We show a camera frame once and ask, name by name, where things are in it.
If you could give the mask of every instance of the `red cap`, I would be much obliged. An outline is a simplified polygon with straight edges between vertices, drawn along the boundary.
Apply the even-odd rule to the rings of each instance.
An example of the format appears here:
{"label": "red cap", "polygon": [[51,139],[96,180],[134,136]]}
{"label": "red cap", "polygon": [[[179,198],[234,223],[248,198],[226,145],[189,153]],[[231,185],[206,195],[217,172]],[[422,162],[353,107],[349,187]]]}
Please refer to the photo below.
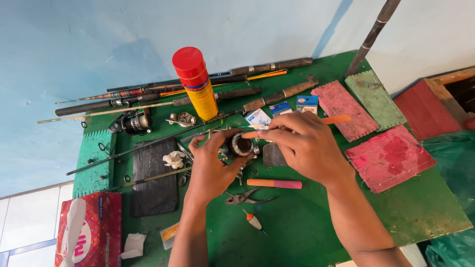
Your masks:
{"label": "red cap", "polygon": [[171,58],[180,81],[185,86],[199,86],[207,81],[208,72],[203,54],[198,48],[185,47]]}

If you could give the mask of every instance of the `green table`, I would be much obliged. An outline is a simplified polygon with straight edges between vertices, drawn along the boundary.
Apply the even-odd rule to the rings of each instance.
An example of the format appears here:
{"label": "green table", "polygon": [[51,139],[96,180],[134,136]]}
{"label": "green table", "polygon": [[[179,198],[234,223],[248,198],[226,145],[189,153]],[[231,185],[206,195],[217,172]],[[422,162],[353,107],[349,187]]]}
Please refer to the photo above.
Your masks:
{"label": "green table", "polygon": [[[261,86],[262,96],[289,86],[304,82],[305,76],[312,73],[320,85],[339,80],[345,86],[343,74],[350,64],[355,51],[316,59],[308,67],[291,69],[282,76],[251,81],[251,86]],[[364,61],[358,72],[370,70]],[[224,85],[216,87],[215,92],[232,88],[245,88],[245,84]],[[301,93],[309,95],[310,90]],[[218,102],[222,111],[231,111],[255,99],[256,96]],[[296,96],[287,99],[295,110]],[[270,115],[268,107],[263,110]],[[170,125],[165,119],[170,113],[190,112],[195,114],[191,105],[158,107],[151,110],[154,120],[154,132],[145,136],[117,136],[116,153],[133,148],[136,142],[155,140],[182,128]],[[117,114],[94,117],[88,122],[85,133],[103,130],[117,117]],[[248,123],[237,114],[225,119],[231,126],[244,126]],[[209,125],[206,129],[220,125]],[[371,137],[372,133],[354,142],[348,143],[334,125],[331,126],[336,141],[343,152]],[[177,136],[177,139],[205,130],[195,129]],[[114,165],[114,186],[123,184],[125,174],[132,175],[132,158],[130,153],[122,157],[122,164]],[[330,219],[330,212],[325,188],[301,176],[288,167],[273,167],[268,170],[262,165],[262,158],[252,162],[244,170],[243,185],[236,179],[229,187],[231,193],[243,193],[251,187],[246,185],[248,178],[268,178],[297,180],[303,182],[301,190],[266,189],[257,191],[254,199],[278,196],[277,199],[263,204],[226,205],[227,194],[214,199],[207,208],[207,234],[210,266],[328,266],[350,260],[350,256],[339,242]],[[441,235],[462,231],[472,224],[460,208],[454,195],[447,187],[435,167],[416,177],[397,185],[385,192],[373,194],[358,176],[366,198],[369,200],[386,229],[399,246],[420,242]],[[147,235],[144,255],[123,261],[123,266],[167,266],[170,251],[164,250],[160,231],[180,220],[183,197],[187,186],[179,189],[179,208],[175,212],[157,216],[132,219],[129,216],[130,189],[123,190],[123,242],[129,233]],[[263,225],[266,236],[253,228],[247,221],[242,209],[254,213]]]}

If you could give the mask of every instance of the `hand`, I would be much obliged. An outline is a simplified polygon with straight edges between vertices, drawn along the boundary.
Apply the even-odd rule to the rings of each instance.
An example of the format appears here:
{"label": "hand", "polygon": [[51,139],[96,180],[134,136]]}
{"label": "hand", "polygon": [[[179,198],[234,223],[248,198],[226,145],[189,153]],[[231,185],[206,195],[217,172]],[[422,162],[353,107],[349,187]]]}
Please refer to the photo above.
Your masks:
{"label": "hand", "polygon": [[326,188],[355,181],[355,170],[340,153],[332,131],[310,111],[280,115],[258,134],[277,143],[290,167]]}
{"label": "hand", "polygon": [[198,143],[206,139],[206,136],[196,136],[188,146],[195,157],[191,169],[190,186],[187,195],[194,201],[203,202],[207,205],[213,198],[222,194],[234,181],[239,169],[254,154],[248,157],[237,157],[231,164],[224,166],[218,159],[219,147],[224,141],[233,135],[242,132],[242,129],[229,129],[214,133],[202,146]]}

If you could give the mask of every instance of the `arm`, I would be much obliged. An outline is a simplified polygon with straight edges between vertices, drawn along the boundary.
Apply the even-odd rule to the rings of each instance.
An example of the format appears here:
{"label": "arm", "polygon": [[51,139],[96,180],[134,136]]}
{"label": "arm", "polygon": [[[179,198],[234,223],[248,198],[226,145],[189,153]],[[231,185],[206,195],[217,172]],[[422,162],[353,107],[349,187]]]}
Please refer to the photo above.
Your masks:
{"label": "arm", "polygon": [[190,142],[189,149],[195,161],[168,266],[208,266],[206,206],[228,188],[242,165],[253,156],[235,158],[230,165],[224,166],[218,159],[218,150],[226,138],[241,131],[230,129],[215,133],[201,147],[198,147],[199,142],[206,139],[203,135]]}
{"label": "arm", "polygon": [[259,137],[275,141],[290,167],[327,188],[333,227],[358,266],[411,266],[358,187],[355,170],[340,153],[330,128],[317,115],[280,115],[269,129],[258,131]]}

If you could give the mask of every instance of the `spray can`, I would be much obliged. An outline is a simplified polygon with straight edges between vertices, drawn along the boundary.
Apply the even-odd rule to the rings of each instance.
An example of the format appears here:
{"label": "spray can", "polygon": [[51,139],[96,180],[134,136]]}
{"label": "spray can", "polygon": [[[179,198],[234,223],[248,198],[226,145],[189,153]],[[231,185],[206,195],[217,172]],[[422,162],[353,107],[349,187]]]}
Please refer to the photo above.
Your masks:
{"label": "spray can", "polygon": [[202,121],[215,117],[218,114],[218,106],[201,51],[194,47],[181,48],[175,52],[171,62],[198,117]]}

